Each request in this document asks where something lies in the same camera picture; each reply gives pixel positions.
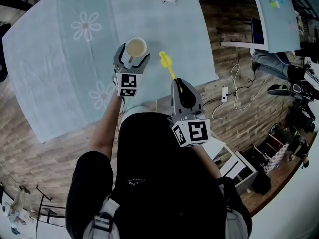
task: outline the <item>white cable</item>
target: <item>white cable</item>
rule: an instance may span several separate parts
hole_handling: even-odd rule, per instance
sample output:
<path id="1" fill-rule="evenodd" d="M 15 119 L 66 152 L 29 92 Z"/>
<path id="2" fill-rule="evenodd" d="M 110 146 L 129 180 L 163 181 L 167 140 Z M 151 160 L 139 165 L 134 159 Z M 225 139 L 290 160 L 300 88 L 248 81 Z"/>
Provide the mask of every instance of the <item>white cable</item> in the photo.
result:
<path id="1" fill-rule="evenodd" d="M 238 70 L 237 70 L 237 72 L 236 72 L 236 74 L 235 74 L 235 77 L 233 77 L 232 72 L 233 72 L 233 70 L 234 70 L 234 68 L 235 68 L 236 66 L 238 66 Z M 237 101 L 238 101 L 239 95 L 238 95 L 238 87 L 237 87 L 237 85 L 236 85 L 236 77 L 237 77 L 237 74 L 238 74 L 239 70 L 240 70 L 240 65 L 239 65 L 239 64 L 236 64 L 236 65 L 234 65 L 234 67 L 233 67 L 233 68 L 231 69 L 231 71 L 230 71 L 230 77 L 231 77 L 231 79 L 233 80 L 234 86 L 235 86 L 235 95 L 236 95 L 236 96 L 235 96 L 235 99 L 234 99 L 234 106 L 233 106 L 233 108 L 232 108 L 224 117 L 214 118 L 214 114 L 215 114 L 216 110 L 224 104 L 224 103 L 221 103 L 221 104 L 220 104 L 219 106 L 217 106 L 217 107 L 215 108 L 215 110 L 213 111 L 212 118 L 213 118 L 214 120 L 215 120 L 215 119 L 216 119 L 216 120 L 224 119 L 232 110 L 234 110 L 234 108 L 236 108 L 236 110 L 238 110 L 238 111 L 243 110 L 243 109 L 246 109 L 246 108 L 255 100 L 255 98 L 258 96 L 258 94 L 260 93 L 261 89 L 263 88 L 263 86 L 264 86 L 264 84 L 266 83 L 266 81 L 267 81 L 267 79 L 268 79 L 268 76 L 269 76 L 269 74 L 268 74 L 267 77 L 266 77 L 266 79 L 264 80 L 262 86 L 260 87 L 259 91 L 258 91 L 257 94 L 254 96 L 253 100 L 252 100 L 248 105 L 246 105 L 244 108 L 240 108 L 240 109 L 239 109 L 239 108 L 237 107 Z"/>

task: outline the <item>yellow object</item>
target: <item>yellow object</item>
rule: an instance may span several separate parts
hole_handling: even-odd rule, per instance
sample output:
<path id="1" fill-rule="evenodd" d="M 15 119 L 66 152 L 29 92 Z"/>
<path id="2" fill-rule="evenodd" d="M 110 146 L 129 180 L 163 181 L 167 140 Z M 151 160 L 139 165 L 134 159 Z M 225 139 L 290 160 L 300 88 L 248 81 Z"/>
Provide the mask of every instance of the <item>yellow object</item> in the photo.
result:
<path id="1" fill-rule="evenodd" d="M 170 72 L 171 77 L 173 78 L 173 80 L 177 79 L 176 75 L 175 75 L 175 73 L 174 73 L 174 71 L 172 69 L 173 61 L 172 61 L 171 57 L 168 56 L 165 51 L 161 51 L 159 53 L 159 56 L 161 57 L 161 61 L 160 61 L 161 65 L 164 68 L 168 68 L 169 69 L 169 72 Z"/>

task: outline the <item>power strip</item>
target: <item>power strip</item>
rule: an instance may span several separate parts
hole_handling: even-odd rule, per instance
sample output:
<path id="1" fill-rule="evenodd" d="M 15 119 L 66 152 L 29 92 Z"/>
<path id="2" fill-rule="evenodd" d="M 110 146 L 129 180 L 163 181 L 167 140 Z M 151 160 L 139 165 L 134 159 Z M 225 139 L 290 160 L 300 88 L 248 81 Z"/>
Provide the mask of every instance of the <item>power strip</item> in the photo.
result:
<path id="1" fill-rule="evenodd" d="M 224 103 L 227 101 L 228 87 L 223 87 L 221 91 L 221 101 Z"/>

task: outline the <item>flower pattern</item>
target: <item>flower pattern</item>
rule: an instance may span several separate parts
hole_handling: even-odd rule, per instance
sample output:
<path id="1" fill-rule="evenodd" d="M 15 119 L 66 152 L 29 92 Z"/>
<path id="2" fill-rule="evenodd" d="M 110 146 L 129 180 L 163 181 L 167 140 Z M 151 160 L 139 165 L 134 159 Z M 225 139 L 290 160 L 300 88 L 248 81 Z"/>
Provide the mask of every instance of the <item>flower pattern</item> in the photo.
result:
<path id="1" fill-rule="evenodd" d="M 100 31 L 102 26 L 98 23 L 93 23 L 97 20 L 99 14 L 97 12 L 91 14 L 89 17 L 85 12 L 80 13 L 80 22 L 75 21 L 71 24 L 71 28 L 77 29 L 74 33 L 74 40 L 78 40 L 84 35 L 84 39 L 89 42 L 93 36 L 91 31 Z"/>
<path id="2" fill-rule="evenodd" d="M 96 90 L 97 91 L 89 92 L 89 96 L 93 99 L 96 99 L 94 103 L 94 109 L 97 110 L 101 107 L 104 107 L 106 109 L 115 90 L 115 85 L 111 83 L 105 88 L 102 82 L 97 82 Z"/>

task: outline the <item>black shirt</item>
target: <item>black shirt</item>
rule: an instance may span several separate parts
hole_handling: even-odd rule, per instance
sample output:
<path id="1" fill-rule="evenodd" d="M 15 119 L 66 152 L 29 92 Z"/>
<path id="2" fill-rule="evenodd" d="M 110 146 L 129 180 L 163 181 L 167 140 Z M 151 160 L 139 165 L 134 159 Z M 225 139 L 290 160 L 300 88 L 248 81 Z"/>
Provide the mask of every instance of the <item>black shirt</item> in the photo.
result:
<path id="1" fill-rule="evenodd" d="M 122 123 L 112 193 L 107 157 L 80 157 L 66 209 L 72 238 L 82 238 L 110 193 L 120 205 L 114 222 L 122 239 L 224 238 L 226 205 L 217 181 L 191 148 L 179 147 L 167 118 L 142 113 Z"/>

